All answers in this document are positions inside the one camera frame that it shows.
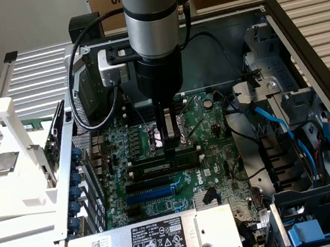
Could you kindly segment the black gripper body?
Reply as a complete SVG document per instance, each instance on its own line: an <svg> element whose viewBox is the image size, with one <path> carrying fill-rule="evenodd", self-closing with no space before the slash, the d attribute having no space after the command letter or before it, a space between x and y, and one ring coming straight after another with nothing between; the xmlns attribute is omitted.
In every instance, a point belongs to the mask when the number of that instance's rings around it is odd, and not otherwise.
<svg viewBox="0 0 330 247"><path fill-rule="evenodd" d="M168 108L183 83L181 49L177 47L159 59L137 60L134 71L140 92L163 109Z"/></svg>

